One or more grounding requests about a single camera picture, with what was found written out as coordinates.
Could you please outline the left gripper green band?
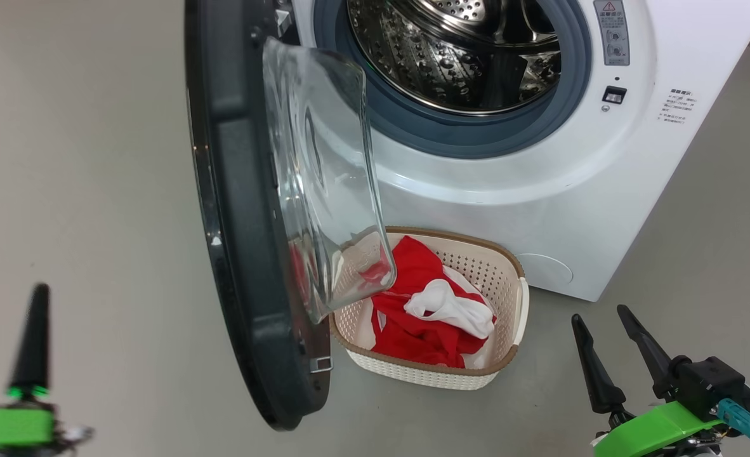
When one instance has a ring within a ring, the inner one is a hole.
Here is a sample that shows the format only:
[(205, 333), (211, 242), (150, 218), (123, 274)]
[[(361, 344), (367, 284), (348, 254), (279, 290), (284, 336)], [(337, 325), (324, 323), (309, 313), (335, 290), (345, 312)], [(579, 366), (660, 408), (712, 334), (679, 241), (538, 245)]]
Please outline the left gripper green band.
[(28, 399), (0, 405), (0, 451), (77, 451), (93, 440), (93, 428), (65, 426), (58, 408), (38, 399), (50, 387), (50, 303), (50, 287), (36, 284), (8, 387), (9, 397)]

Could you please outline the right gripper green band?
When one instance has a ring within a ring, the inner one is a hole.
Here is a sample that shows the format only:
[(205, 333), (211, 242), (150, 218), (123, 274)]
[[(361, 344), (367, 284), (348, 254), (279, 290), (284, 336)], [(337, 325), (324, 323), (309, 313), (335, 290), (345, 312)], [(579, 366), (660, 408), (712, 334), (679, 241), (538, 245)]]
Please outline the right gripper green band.
[[(668, 354), (628, 306), (618, 306), (617, 313), (628, 338), (636, 343), (647, 365), (653, 380), (654, 395), (657, 399), (673, 401), (674, 390), (669, 380), (671, 359)], [(626, 396), (611, 381), (596, 354), (595, 341), (578, 314), (572, 316), (572, 330), (592, 411), (596, 414), (622, 413)], [(722, 420), (717, 417), (708, 421), (697, 418), (679, 402), (661, 404), (621, 423), (598, 439), (595, 456), (644, 456), (720, 423)]]

